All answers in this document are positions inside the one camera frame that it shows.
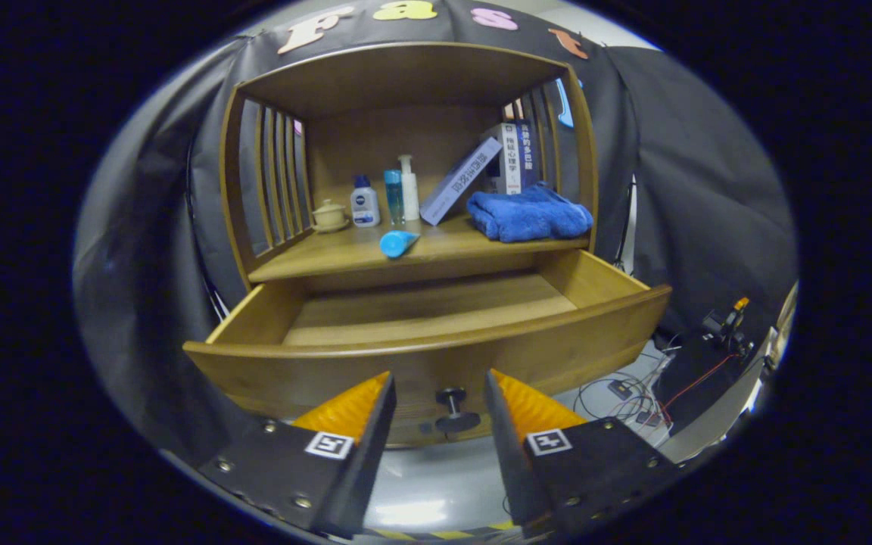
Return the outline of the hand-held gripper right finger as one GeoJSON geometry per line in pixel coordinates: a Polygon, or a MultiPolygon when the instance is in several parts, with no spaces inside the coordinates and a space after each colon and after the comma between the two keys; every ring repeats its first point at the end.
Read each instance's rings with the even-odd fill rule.
{"type": "Polygon", "coordinates": [[[484,396],[512,523],[528,540],[592,536],[683,476],[615,417],[587,420],[495,369],[484,396]]]}

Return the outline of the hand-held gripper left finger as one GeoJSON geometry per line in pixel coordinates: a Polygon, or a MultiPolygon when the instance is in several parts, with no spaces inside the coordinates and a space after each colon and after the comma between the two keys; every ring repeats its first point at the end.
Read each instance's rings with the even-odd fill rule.
{"type": "Polygon", "coordinates": [[[350,538],[363,531],[396,405],[394,377],[382,372],[294,423],[249,428],[198,471],[266,516],[350,538]]]}

